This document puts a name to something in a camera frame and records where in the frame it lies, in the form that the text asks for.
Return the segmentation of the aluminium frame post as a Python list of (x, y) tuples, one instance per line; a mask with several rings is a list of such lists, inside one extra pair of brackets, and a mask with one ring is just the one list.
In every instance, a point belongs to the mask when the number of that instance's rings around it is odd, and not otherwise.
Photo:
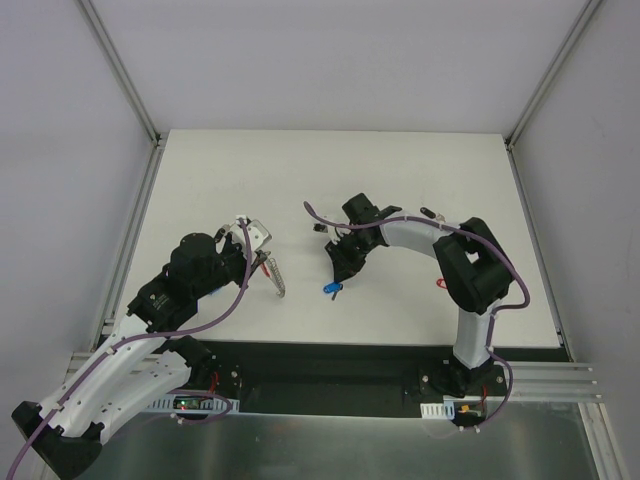
[(74, 2), (86, 22), (94, 40), (100, 49), (117, 85), (129, 104), (146, 137), (154, 146), (160, 145), (163, 137), (149, 114), (143, 98), (136, 88), (131, 75), (114, 43), (104, 20), (93, 1), (76, 0)]
[(555, 82), (563, 72), (566, 64), (570, 61), (591, 24), (605, 4), (605, 0), (588, 0), (582, 5), (544, 73), (537, 82), (536, 87), (518, 116), (513, 128), (505, 137), (505, 147), (508, 152), (513, 151), (533, 121), (536, 113), (552, 91)]

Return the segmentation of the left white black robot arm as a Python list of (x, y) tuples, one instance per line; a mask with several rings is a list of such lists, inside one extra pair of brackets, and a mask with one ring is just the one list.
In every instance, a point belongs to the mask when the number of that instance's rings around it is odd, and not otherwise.
[(270, 233), (257, 221), (238, 221), (216, 235), (180, 240), (160, 273), (140, 288), (118, 326), (54, 393), (23, 401), (11, 418), (24, 437), (7, 476), (34, 451), (61, 479), (75, 479), (103, 447), (154, 400), (187, 386), (204, 387), (213, 356), (185, 328), (201, 298), (248, 281), (264, 263)]

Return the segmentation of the black tag key near organizer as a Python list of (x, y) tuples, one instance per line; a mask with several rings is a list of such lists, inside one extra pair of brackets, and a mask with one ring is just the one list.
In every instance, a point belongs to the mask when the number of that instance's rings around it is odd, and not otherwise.
[(236, 242), (235, 231), (230, 225), (220, 227), (213, 237), (216, 244), (233, 244)]

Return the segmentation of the red handled keyring organizer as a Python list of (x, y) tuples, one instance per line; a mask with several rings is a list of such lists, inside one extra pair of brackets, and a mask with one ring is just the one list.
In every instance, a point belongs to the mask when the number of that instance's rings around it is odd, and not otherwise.
[(259, 251), (258, 254), (261, 271), (275, 286), (277, 296), (284, 298), (286, 295), (286, 285), (276, 259), (270, 251)]

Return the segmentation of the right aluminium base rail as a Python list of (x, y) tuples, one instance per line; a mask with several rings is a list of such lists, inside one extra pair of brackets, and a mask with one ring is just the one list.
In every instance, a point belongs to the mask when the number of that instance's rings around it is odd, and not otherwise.
[(576, 362), (513, 362), (510, 399), (518, 402), (601, 403), (603, 390), (594, 367)]

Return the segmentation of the right aluminium frame post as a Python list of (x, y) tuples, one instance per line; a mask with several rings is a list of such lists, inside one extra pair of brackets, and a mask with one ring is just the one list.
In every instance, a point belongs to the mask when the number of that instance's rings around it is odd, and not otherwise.
[(533, 121), (536, 113), (552, 91), (555, 82), (563, 72), (566, 64), (570, 61), (591, 24), (605, 4), (605, 0), (588, 0), (582, 5), (544, 73), (537, 82), (536, 87), (518, 116), (513, 128), (505, 137), (505, 147), (508, 152), (513, 151)]

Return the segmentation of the left aluminium frame post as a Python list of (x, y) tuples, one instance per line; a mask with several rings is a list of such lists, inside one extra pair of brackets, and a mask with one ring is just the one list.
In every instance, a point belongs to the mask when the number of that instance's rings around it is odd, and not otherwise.
[(160, 145), (163, 137), (149, 114), (143, 98), (136, 88), (131, 75), (114, 43), (104, 20), (93, 1), (76, 0), (74, 2), (86, 22), (94, 40), (100, 49), (117, 85), (129, 104), (146, 137), (154, 146)]

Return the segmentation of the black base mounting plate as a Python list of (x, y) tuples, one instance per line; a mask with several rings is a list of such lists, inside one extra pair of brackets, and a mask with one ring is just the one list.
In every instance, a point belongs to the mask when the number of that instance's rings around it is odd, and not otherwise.
[(213, 392), (243, 413), (417, 418), (423, 404), (501, 399), (497, 360), (466, 373), (446, 346), (207, 341), (210, 357), (184, 386)]

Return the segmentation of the black tag key right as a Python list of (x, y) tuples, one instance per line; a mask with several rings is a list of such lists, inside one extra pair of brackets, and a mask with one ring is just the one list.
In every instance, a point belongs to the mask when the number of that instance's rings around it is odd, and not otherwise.
[(436, 222), (444, 223), (446, 221), (445, 217), (441, 213), (435, 212), (435, 211), (433, 211), (433, 210), (431, 210), (431, 209), (429, 209), (429, 208), (427, 208), (425, 206), (422, 206), (420, 208), (420, 212), (425, 217), (427, 217), (427, 218), (429, 218), (431, 220), (435, 220)]

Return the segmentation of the blue tag key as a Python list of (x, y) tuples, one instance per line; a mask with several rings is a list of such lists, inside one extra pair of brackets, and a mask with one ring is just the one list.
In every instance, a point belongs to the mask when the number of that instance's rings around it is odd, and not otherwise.
[(344, 285), (341, 282), (331, 282), (323, 287), (323, 293), (334, 301), (343, 289)]

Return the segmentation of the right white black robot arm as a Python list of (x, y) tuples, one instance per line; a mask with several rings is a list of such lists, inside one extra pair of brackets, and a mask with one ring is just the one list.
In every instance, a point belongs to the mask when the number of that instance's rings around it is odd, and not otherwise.
[(481, 388), (494, 366), (489, 346), (493, 315), (506, 297), (514, 275), (504, 251), (486, 223), (476, 217), (451, 227), (436, 224), (434, 214), (417, 217), (398, 207), (378, 208), (360, 193), (342, 206), (348, 222), (323, 228), (333, 281), (353, 278), (377, 247), (396, 247), (434, 260), (447, 292), (458, 308), (457, 333), (446, 364), (428, 374), (431, 387), (462, 398)]

